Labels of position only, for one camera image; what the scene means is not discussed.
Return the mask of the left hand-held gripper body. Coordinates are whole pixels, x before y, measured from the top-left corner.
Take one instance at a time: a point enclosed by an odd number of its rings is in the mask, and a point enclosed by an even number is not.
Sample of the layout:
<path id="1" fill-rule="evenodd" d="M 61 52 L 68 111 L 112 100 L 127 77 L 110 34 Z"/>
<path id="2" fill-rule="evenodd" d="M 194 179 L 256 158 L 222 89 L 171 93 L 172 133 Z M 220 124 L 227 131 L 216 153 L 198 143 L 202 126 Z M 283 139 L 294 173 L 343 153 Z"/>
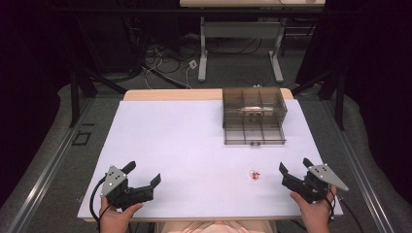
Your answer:
<path id="1" fill-rule="evenodd" d="M 128 185 L 128 175 L 121 169 L 114 165 L 110 166 L 100 192 L 101 198 L 106 197 L 113 206 L 123 211 L 137 203 L 154 199 L 154 187 L 150 184 L 130 187 Z"/>

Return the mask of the black metal stand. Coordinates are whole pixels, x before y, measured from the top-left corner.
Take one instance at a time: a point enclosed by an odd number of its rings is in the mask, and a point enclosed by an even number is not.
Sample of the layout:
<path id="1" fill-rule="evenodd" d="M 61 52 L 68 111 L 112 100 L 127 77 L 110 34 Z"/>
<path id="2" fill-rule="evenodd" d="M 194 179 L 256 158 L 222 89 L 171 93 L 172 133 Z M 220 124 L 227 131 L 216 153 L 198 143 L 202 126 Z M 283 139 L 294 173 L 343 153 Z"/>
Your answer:
<path id="1" fill-rule="evenodd" d="M 71 92 L 71 123 L 74 127 L 81 116 L 80 92 L 87 98 L 94 98 L 98 91 L 93 84 L 92 79 L 103 83 L 119 94 L 125 94 L 126 89 L 104 78 L 100 73 L 95 72 L 87 67 L 73 68 L 70 75 L 70 92 Z"/>
<path id="2" fill-rule="evenodd" d="M 343 104 L 345 95 L 345 72 L 340 68 L 328 69 L 319 76 L 299 84 L 292 89 L 292 95 L 296 95 L 303 90 L 322 82 L 322 87 L 318 92 L 321 100 L 329 100 L 335 96 L 334 120 L 340 130 L 344 129 L 343 124 Z"/>

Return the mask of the pale item inside box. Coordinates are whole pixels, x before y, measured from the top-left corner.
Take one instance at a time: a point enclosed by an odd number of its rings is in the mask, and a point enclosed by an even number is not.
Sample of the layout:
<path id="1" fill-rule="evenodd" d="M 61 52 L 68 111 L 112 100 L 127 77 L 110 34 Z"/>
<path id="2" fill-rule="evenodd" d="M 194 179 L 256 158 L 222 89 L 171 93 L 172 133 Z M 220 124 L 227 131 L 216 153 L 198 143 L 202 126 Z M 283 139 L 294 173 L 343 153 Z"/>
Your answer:
<path id="1" fill-rule="evenodd" d="M 260 115 L 264 115 L 266 113 L 268 113 L 268 114 L 273 113 L 273 108 L 252 106 L 252 107 L 238 108 L 237 111 L 241 112 L 243 114 L 260 114 Z"/>

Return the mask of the smoky clear storage box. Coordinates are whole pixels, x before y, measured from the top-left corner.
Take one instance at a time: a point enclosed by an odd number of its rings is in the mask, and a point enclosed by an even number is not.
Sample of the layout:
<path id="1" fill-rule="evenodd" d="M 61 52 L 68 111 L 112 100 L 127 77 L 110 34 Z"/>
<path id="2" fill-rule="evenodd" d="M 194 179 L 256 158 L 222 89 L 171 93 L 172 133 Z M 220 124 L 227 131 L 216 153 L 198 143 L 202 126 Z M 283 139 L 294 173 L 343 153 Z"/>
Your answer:
<path id="1" fill-rule="evenodd" d="M 270 107 L 273 113 L 243 114 L 242 107 Z M 283 125 L 288 109 L 279 87 L 228 87 L 223 90 L 223 120 L 230 117 L 264 117 Z"/>

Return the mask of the person's right hand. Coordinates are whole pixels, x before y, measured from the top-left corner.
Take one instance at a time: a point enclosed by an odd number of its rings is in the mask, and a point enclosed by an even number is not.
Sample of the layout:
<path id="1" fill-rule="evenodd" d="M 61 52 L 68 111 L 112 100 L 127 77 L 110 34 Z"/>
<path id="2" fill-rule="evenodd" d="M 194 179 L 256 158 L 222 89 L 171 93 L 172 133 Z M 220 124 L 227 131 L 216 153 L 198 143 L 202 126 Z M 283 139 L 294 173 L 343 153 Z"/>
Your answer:
<path id="1" fill-rule="evenodd" d="M 301 211 L 301 217 L 308 233 L 330 233 L 328 221 L 331 214 L 331 202 L 336 192 L 336 187 L 331 185 L 326 198 L 312 204 L 306 202 L 297 192 L 290 193 L 291 199 Z"/>

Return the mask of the aluminium floor rail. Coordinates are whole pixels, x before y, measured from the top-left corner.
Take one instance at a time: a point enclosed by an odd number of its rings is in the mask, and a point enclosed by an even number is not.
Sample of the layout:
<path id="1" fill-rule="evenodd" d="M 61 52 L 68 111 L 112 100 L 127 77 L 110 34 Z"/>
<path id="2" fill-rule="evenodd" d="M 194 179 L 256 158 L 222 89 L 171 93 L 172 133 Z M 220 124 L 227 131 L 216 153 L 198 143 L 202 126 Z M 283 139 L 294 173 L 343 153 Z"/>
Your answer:
<path id="1" fill-rule="evenodd" d="M 371 213 L 379 233 L 395 233 L 375 190 L 361 167 L 360 161 L 358 160 L 346 133 L 335 122 L 334 108 L 332 107 L 332 104 L 329 101 L 323 101 L 322 105 L 326 111 L 328 119 L 332 122 L 334 129 L 337 132 L 343 148 L 345 149 L 345 156 L 348 161 L 348 165 L 351 168 L 361 196 L 367 206 L 368 211 Z"/>
<path id="2" fill-rule="evenodd" d="M 25 231 L 78 134 L 81 120 L 93 103 L 94 98 L 86 98 L 81 104 L 79 119 L 70 126 L 69 103 L 62 102 L 44 142 L 6 204 L 0 209 L 0 218 L 6 220 L 5 226 L 0 227 L 0 233 Z"/>

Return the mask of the smoky clear divided drawer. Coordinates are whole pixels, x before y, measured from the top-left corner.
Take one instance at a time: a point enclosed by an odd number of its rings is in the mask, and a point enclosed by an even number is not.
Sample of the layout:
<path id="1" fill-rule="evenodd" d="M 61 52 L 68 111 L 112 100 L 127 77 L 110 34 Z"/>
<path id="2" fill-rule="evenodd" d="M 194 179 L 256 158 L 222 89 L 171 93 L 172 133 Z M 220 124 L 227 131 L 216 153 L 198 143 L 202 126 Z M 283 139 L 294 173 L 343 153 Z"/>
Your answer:
<path id="1" fill-rule="evenodd" d="M 230 117 L 223 121 L 224 143 L 260 147 L 283 145 L 286 138 L 277 119 L 264 117 Z"/>

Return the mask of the white desk with metal legs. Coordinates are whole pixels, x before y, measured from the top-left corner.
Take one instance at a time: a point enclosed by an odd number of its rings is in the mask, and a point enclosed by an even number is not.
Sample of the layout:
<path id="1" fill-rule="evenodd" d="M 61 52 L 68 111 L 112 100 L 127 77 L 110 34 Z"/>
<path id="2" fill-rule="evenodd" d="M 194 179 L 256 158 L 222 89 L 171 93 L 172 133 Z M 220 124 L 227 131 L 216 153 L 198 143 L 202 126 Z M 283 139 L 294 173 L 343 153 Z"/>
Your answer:
<path id="1" fill-rule="evenodd" d="M 194 10 L 321 10 L 326 0 L 180 0 L 182 8 Z M 205 17 L 200 18 L 200 60 L 198 80 L 206 81 L 208 50 L 206 40 L 208 38 L 258 38 L 274 39 L 275 46 L 269 52 L 272 71 L 277 83 L 284 81 L 279 65 L 278 56 L 287 17 L 275 17 L 275 21 L 264 21 L 258 18 L 256 21 L 210 21 Z"/>

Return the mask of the white table sheet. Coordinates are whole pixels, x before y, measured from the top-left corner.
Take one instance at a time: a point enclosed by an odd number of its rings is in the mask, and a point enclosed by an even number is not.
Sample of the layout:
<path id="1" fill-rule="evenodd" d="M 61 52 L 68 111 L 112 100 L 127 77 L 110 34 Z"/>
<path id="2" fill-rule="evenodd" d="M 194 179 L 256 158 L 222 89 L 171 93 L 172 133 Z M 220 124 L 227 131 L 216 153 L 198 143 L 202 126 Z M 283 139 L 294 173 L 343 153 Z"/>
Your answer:
<path id="1" fill-rule="evenodd" d="M 129 184 L 161 182 L 154 199 L 135 214 L 141 221 L 281 219 L 300 215 L 289 190 L 282 186 L 280 162 L 302 178 L 303 159 L 322 159 L 299 103 L 287 103 L 283 124 L 286 142 L 272 146 L 235 146 L 223 141 L 223 106 L 206 101 L 122 101 L 78 216 L 91 218 L 100 206 L 97 182 L 111 165 L 130 161 L 136 168 Z M 260 173 L 253 180 L 249 172 Z"/>

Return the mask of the person's beige clothing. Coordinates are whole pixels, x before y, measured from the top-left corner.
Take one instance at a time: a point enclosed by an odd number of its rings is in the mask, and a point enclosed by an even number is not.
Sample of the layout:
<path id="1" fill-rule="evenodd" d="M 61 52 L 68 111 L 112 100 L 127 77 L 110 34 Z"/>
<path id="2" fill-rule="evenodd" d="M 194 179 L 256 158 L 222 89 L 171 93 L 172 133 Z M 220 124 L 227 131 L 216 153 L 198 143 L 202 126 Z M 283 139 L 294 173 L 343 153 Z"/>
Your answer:
<path id="1" fill-rule="evenodd" d="M 154 233 L 275 233 L 268 220 L 167 221 L 157 223 Z"/>

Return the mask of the person's left hand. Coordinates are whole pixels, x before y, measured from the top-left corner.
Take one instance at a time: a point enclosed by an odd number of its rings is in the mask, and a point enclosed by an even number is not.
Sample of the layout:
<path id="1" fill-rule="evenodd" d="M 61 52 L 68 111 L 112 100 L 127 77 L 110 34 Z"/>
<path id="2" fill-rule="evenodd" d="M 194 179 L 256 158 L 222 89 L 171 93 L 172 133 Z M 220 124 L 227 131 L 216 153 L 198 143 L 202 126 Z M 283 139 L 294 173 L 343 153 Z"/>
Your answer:
<path id="1" fill-rule="evenodd" d="M 99 210 L 99 233 L 125 233 L 131 218 L 143 207 L 143 204 L 137 203 L 120 213 L 106 198 L 102 198 Z"/>

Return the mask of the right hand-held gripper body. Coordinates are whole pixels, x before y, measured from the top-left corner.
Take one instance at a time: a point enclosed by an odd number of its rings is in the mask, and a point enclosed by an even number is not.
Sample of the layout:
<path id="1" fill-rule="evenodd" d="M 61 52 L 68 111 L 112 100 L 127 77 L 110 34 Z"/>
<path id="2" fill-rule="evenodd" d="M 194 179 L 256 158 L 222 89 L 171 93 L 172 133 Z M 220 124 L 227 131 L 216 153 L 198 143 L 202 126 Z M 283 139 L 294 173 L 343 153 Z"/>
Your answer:
<path id="1" fill-rule="evenodd" d="M 313 203 L 324 199 L 331 185 L 344 191 L 349 190 L 327 164 L 314 165 L 307 169 L 308 172 L 302 180 L 290 173 L 282 179 L 283 186 L 297 192 L 306 202 Z"/>

